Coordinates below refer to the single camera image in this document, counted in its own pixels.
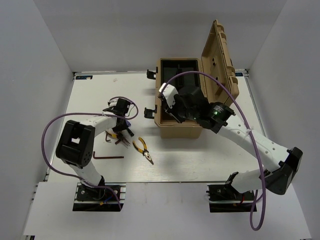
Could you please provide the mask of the black toolbox tray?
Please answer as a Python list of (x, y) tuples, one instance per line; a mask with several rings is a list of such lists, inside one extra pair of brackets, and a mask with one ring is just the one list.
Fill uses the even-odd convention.
[[(186, 59), (161, 59), (160, 60), (160, 82), (161, 84), (166, 83), (169, 79), (177, 74), (189, 71), (199, 70), (199, 61), (196, 58)], [(179, 91), (185, 86), (201, 87), (200, 76), (198, 74), (186, 74), (173, 80), (171, 85), (175, 86), (176, 90)]]

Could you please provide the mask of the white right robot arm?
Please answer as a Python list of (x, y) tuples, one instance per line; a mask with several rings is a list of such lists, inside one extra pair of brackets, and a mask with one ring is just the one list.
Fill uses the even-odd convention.
[(236, 200), (249, 190), (265, 187), (276, 195), (284, 195), (298, 172), (303, 152), (288, 149), (255, 130), (222, 102), (209, 102), (199, 87), (187, 85), (177, 90), (163, 84), (159, 98), (165, 111), (178, 123), (196, 121), (202, 128), (229, 139), (261, 161), (262, 169), (235, 172), (225, 182), (226, 195)]

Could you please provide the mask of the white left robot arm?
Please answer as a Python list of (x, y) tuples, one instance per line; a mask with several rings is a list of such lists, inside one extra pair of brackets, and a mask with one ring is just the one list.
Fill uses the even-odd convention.
[(109, 132), (121, 139), (122, 131), (130, 127), (126, 114), (133, 104), (128, 98), (119, 97), (116, 104), (105, 108), (101, 115), (81, 122), (69, 120), (62, 130), (55, 155), (75, 171), (96, 200), (105, 196), (106, 187), (103, 176), (92, 163), (95, 137)]

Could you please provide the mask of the tan plastic toolbox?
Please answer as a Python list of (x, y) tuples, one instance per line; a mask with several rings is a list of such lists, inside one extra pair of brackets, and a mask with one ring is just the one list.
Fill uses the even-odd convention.
[(197, 139), (218, 107), (239, 95), (224, 27), (214, 20), (200, 58), (160, 58), (154, 73), (154, 122), (163, 139)]

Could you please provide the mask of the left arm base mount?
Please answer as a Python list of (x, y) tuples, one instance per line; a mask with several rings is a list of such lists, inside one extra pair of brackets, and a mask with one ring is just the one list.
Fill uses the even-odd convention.
[(108, 185), (117, 195), (120, 202), (109, 189), (90, 188), (81, 183), (77, 184), (73, 201), (73, 212), (120, 212), (125, 203), (126, 184)]

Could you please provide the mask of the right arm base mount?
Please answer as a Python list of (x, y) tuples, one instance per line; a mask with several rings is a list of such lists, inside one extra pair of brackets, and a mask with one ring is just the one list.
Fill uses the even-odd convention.
[(252, 190), (238, 193), (219, 183), (208, 184), (206, 194), (210, 213), (249, 213), (255, 197)]

